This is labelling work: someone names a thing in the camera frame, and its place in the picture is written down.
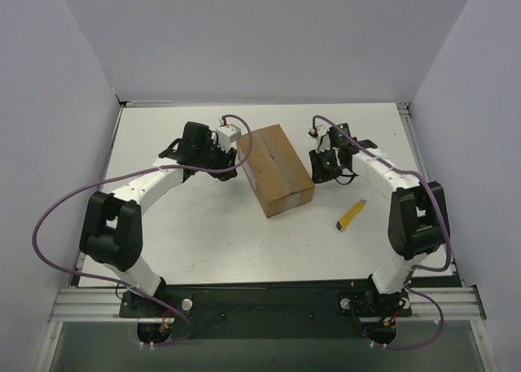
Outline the yellow utility knife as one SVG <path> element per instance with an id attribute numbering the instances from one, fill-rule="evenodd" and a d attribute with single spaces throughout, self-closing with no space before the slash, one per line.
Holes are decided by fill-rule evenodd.
<path id="1" fill-rule="evenodd" d="M 352 219 L 365 207 L 366 200 L 361 199 L 356 202 L 337 222 L 336 229 L 340 232 L 344 232 Z"/>

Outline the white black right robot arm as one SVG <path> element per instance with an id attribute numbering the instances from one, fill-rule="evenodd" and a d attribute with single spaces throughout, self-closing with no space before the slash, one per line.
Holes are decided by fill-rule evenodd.
<path id="1" fill-rule="evenodd" d="M 449 241 L 443 187 L 398 168 L 374 142 L 352 137 L 347 124 L 314 124 L 309 136 L 316 141 L 309 152 L 314 183 L 359 177 L 390 203 L 387 238 L 392 254 L 368 283 L 376 295 L 402 291 L 416 269 L 429 270 L 424 260 Z"/>

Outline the brown cardboard express box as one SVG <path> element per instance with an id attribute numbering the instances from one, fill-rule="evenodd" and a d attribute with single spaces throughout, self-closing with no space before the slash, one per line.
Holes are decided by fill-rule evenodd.
<path id="1" fill-rule="evenodd" d="M 281 125 L 243 135 L 237 155 L 266 217 L 312 201 L 315 184 Z"/>

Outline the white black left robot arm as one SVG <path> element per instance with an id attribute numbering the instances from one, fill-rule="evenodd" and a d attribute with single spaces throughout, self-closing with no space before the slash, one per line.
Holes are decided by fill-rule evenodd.
<path id="1" fill-rule="evenodd" d="M 142 257 L 142 216 L 162 196 L 203 168 L 227 181 L 237 176 L 233 143 L 241 130 L 223 124 L 212 130 L 188 122 L 182 136 L 158 154 L 152 172 L 136 177 L 112 192 L 90 196 L 79 242 L 80 251 L 109 268 L 134 291 L 142 291 L 138 307 L 149 316 L 160 315 L 167 296 L 159 291 L 164 280 Z"/>

